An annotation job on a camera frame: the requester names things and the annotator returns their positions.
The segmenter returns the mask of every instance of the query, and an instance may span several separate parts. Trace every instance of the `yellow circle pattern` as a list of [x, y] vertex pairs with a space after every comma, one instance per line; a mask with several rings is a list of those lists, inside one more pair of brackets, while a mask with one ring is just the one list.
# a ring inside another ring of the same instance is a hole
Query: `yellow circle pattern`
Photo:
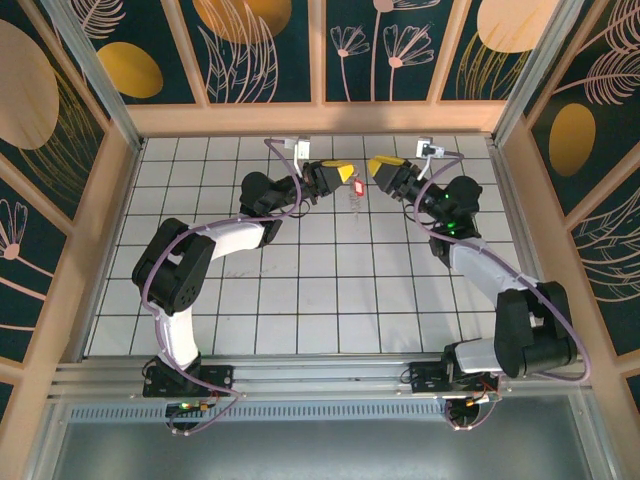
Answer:
[[120, 93], [149, 98], [162, 90], [162, 72], [151, 56], [131, 43], [109, 43], [98, 50], [98, 58]]
[[29, 35], [0, 20], [0, 138], [35, 150], [51, 138], [60, 97], [53, 67]]
[[228, 42], [241, 44], [248, 43], [249, 16], [245, 3], [256, 20], [258, 17], [264, 20], [273, 37], [284, 30], [291, 18], [291, 0], [193, 0], [196, 12], [209, 30]]
[[501, 53], [532, 50], [542, 36], [558, 0], [482, 0], [478, 35]]
[[578, 173], [589, 159], [595, 139], [596, 121], [591, 111], [578, 103], [566, 105], [551, 126], [551, 166], [563, 177]]

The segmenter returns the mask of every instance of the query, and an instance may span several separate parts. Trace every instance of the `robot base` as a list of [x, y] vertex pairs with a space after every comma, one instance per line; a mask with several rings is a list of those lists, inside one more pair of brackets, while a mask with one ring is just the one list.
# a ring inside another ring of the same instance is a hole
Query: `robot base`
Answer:
[[[158, 357], [155, 365], [149, 366], [144, 371], [144, 387], [142, 396], [145, 398], [207, 398], [211, 392], [199, 385], [189, 382], [177, 372], [164, 364]], [[203, 382], [216, 387], [232, 388], [233, 367], [231, 365], [200, 365], [200, 358], [186, 372]], [[229, 396], [228, 393], [218, 392], [221, 397]]]

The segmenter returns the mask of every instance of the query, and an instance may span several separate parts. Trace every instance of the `flower line drawing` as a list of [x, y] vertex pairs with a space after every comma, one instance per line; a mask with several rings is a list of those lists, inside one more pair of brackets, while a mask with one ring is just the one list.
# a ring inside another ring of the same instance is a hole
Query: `flower line drawing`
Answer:
[[378, 46], [378, 32], [380, 30], [380, 18], [383, 13], [394, 10], [419, 10], [435, 7], [440, 0], [373, 0], [376, 9], [376, 23], [373, 27], [373, 49], [371, 54], [371, 101], [376, 100], [376, 52]]
[[[6, 199], [3, 198], [0, 200], [0, 259], [6, 261], [17, 260], [38, 273], [48, 277], [53, 277], [52, 273], [34, 265], [20, 256], [20, 244], [24, 238], [24, 233], [27, 228], [28, 215], [29, 210], [20, 202], [15, 203], [12, 211], [9, 202]], [[24, 293], [25, 295], [37, 298], [38, 300], [44, 301], [46, 299], [45, 295], [3, 277], [0, 277], [0, 284], [6, 285], [7, 287]]]
[[340, 57], [340, 69], [342, 71], [342, 84], [347, 101], [351, 101], [349, 96], [349, 86], [347, 85], [347, 76], [344, 69], [344, 59], [353, 55], [360, 55], [371, 50], [369, 43], [360, 27], [347, 27], [342, 31], [341, 27], [333, 27], [331, 29], [331, 41], [336, 48], [336, 52]]
[[431, 44], [428, 31], [428, 25], [422, 28], [406, 27], [398, 37], [398, 25], [384, 29], [384, 47], [391, 67], [389, 101], [393, 100], [393, 80], [397, 68], [421, 65], [433, 61], [434, 51], [427, 50]]

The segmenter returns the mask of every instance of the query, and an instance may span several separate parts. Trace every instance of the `small object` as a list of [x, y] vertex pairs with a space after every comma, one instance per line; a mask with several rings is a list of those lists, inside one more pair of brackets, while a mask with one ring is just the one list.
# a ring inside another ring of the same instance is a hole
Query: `small object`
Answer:
[[353, 181], [353, 191], [355, 192], [356, 196], [364, 197], [364, 192], [365, 192], [364, 182], [359, 178], [356, 178]]

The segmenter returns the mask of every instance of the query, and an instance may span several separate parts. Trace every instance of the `white grid floor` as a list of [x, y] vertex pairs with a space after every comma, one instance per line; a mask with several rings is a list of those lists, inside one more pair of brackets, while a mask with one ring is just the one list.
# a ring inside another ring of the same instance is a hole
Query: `white grid floor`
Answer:
[[[312, 137], [311, 157], [352, 161], [371, 184], [365, 159], [411, 158], [417, 138]], [[441, 136], [434, 143], [465, 155], [441, 182], [465, 173], [483, 186], [479, 230], [517, 267], [485, 139]], [[247, 173], [262, 171], [274, 180], [286, 175], [263, 137], [150, 139], [143, 158], [89, 356], [157, 352], [153, 319], [141, 309], [130, 275], [162, 221], [229, 217], [239, 210]], [[445, 163], [434, 160], [432, 170]], [[286, 219], [272, 245], [211, 264], [194, 305], [198, 347], [204, 355], [440, 352], [460, 339], [493, 336], [491, 303], [433, 257], [427, 240], [377, 186], [367, 189], [357, 215], [343, 187], [301, 220]]]

